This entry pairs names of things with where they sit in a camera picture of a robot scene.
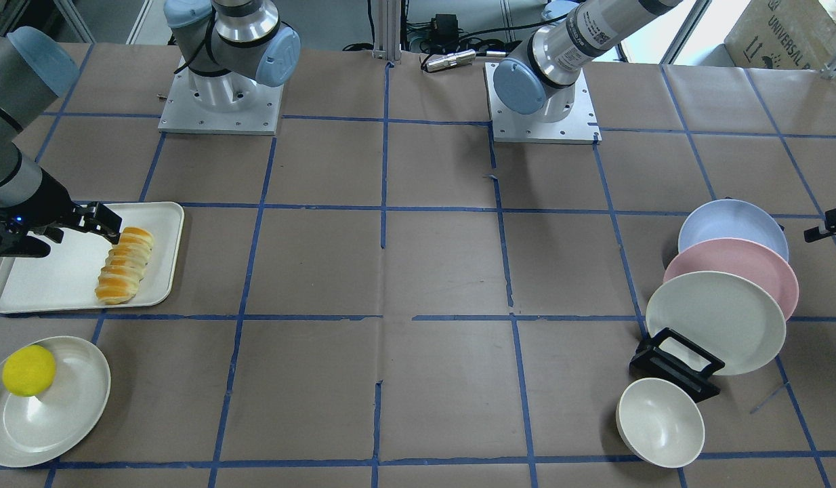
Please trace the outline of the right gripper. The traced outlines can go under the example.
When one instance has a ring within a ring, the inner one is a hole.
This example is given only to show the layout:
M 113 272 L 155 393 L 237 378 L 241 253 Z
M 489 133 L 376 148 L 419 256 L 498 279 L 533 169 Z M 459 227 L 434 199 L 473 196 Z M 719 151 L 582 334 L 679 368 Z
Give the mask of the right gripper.
M 49 244 L 25 235 L 31 229 L 46 226 L 69 228 L 84 234 L 102 236 L 116 245 L 121 237 L 121 225 L 123 219 L 104 203 L 74 203 L 65 186 L 41 170 L 40 183 L 31 197 L 18 204 L 0 203 L 0 257 L 49 256 Z

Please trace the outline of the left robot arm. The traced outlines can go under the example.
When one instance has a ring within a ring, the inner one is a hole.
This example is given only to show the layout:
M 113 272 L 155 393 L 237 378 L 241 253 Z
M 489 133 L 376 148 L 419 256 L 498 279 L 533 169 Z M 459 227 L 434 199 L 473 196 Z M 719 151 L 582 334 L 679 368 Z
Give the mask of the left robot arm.
M 503 104 L 535 115 L 588 80 L 603 140 L 496 145 L 501 206 L 514 213 L 688 216 L 747 199 L 814 222 L 836 207 L 836 86 L 812 69 L 594 64 L 669 1 L 588 1 L 499 62 Z

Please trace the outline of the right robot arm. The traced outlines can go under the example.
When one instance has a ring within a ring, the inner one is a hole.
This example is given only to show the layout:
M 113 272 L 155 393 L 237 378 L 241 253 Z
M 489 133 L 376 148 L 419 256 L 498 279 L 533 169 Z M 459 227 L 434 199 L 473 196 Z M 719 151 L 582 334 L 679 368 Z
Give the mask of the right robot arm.
M 246 89 L 280 87 L 297 68 L 301 40 L 272 1 L 167 1 L 164 16 L 203 107 L 235 106 Z M 123 238 L 117 213 L 75 203 L 15 145 L 79 75 L 71 56 L 36 28 L 0 35 L 0 257 L 46 257 L 66 229 L 113 245 Z

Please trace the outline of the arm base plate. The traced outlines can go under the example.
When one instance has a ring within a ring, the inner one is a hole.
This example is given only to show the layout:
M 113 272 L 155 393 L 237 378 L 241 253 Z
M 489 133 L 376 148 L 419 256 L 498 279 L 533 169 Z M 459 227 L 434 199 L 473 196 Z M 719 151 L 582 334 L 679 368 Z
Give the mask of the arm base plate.
M 202 77 L 185 68 L 174 75 L 158 129 L 195 135 L 275 136 L 284 87 L 268 87 L 228 73 Z
M 485 64 L 487 103 L 495 142 L 591 144 L 603 140 L 589 93 L 586 73 L 573 86 L 551 96 L 535 114 L 512 111 L 495 91 L 498 62 Z

